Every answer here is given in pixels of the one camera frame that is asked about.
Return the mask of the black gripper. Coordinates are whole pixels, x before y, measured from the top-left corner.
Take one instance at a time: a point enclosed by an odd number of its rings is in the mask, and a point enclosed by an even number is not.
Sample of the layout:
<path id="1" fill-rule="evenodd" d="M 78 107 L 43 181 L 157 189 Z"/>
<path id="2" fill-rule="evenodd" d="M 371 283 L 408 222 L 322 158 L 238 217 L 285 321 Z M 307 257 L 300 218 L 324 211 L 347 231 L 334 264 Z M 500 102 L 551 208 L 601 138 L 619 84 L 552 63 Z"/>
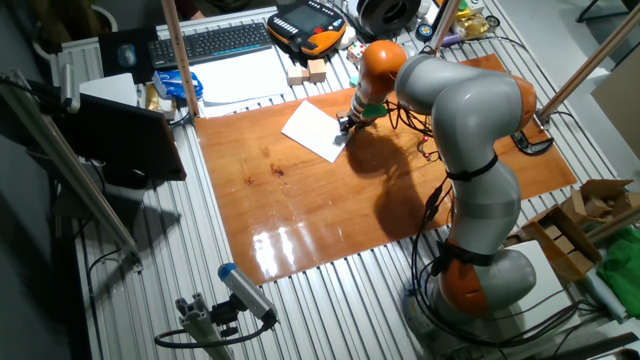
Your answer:
<path id="1" fill-rule="evenodd" d="M 347 135 L 350 128 L 353 128 L 354 133 L 360 133 L 367 127 L 366 119 L 358 111 L 339 111 L 338 123 L 342 135 Z"/>

